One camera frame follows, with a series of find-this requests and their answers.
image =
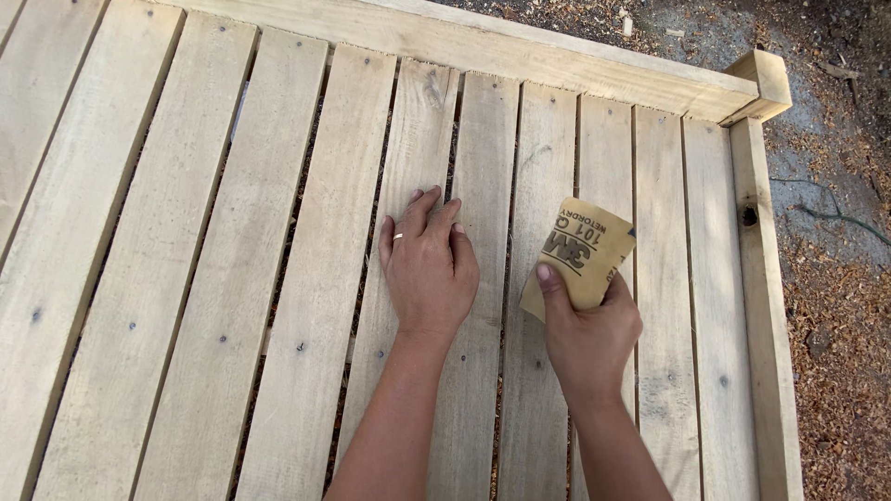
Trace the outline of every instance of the wooden bench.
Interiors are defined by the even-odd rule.
[[[320,498],[396,329],[380,222],[433,184],[481,280],[429,498],[587,498],[518,307],[574,194],[636,225],[623,393],[675,499],[802,499],[781,58],[717,73],[420,0],[168,3],[0,0],[0,499]]]

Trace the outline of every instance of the ground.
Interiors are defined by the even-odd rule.
[[[888,499],[891,245],[805,208],[834,212],[834,194],[843,214],[891,234],[891,2],[438,1],[710,70],[754,47],[785,58],[795,106],[764,124],[771,177],[828,186],[772,182],[805,497]]]

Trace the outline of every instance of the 3m logo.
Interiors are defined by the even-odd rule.
[[[558,233],[557,230],[551,231],[551,236],[544,243],[544,252],[575,268],[584,266],[584,263],[579,261],[579,259],[591,257],[591,250],[588,249],[587,244],[575,238],[567,237],[563,233]]]

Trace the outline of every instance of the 3m sandpaper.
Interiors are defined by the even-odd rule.
[[[573,308],[589,311],[601,304],[609,282],[636,243],[634,225],[596,205],[568,197],[560,205],[535,265],[546,263],[556,269],[566,282]],[[519,306],[544,322],[544,297],[534,267]]]

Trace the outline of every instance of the fingernail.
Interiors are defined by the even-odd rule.
[[[547,265],[538,265],[535,267],[535,274],[538,275],[538,281],[544,282],[551,278],[551,267]]]

